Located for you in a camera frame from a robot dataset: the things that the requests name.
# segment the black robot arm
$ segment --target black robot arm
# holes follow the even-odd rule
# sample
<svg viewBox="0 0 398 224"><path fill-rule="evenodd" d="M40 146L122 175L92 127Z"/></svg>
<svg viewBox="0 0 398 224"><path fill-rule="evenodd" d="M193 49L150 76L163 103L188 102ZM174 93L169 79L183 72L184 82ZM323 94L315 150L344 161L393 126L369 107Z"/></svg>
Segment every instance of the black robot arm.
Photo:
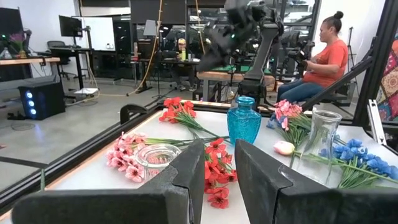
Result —
<svg viewBox="0 0 398 224"><path fill-rule="evenodd" d="M261 36L257 57L252 69L244 76L239 87L239 94L259 99L264 92L262 82L264 64L269 59L271 47L278 43L283 34L284 26L275 9L265 5L264 1L230 0L224 6L228 14L229 25L220 29L208 24L206 32L211 39L207 53L197 66L198 72L225 66L232 52L249 39Z"/></svg>

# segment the office chair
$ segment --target office chair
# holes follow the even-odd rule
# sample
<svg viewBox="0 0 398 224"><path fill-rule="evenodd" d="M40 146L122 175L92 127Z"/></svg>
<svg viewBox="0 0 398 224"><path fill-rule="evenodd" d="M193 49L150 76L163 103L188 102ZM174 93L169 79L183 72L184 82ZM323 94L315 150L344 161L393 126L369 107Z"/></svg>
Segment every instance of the office chair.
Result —
<svg viewBox="0 0 398 224"><path fill-rule="evenodd" d="M47 42L47 47L62 47L62 46L66 46L66 44L64 43L64 41L59 41L59 40L51 40ZM67 78L67 80L69 81L69 75L72 75L73 78L77 78L77 74L73 74L70 72L64 72L63 71L63 65L68 65L70 62L70 57L71 55L69 54L65 54L65 55L61 55L61 54L57 54L57 57L60 58L60 61L58 62L58 65L60 65L61 67L61 71L59 75L62 75L63 78Z"/></svg>

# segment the hair bun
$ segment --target hair bun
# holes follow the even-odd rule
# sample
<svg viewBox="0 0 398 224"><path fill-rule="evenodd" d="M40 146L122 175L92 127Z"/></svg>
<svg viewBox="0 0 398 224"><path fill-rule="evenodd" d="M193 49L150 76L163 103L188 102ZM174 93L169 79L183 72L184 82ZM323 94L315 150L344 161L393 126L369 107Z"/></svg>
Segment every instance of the hair bun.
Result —
<svg viewBox="0 0 398 224"><path fill-rule="evenodd" d="M336 19L341 19L343 18L344 13L341 11L337 11L336 14L333 16Z"/></svg>

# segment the patterned textile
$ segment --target patterned textile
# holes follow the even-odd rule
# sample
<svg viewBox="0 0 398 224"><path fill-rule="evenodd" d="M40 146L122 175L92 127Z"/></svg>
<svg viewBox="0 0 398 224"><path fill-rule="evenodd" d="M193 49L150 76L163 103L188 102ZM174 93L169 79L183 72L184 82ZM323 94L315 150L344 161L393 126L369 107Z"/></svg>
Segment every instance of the patterned textile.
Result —
<svg viewBox="0 0 398 224"><path fill-rule="evenodd" d="M398 121L398 30L376 101L382 121Z"/></svg>

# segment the glass bowl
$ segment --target glass bowl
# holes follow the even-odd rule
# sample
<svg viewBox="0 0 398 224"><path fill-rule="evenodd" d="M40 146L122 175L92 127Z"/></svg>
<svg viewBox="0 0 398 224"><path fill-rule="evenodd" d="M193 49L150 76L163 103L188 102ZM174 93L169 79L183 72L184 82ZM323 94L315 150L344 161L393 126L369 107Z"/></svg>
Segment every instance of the glass bowl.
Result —
<svg viewBox="0 0 398 224"><path fill-rule="evenodd" d="M180 153L177 146L170 144L154 144L140 149L136 154L136 161L144 168L145 181L151 180Z"/></svg>

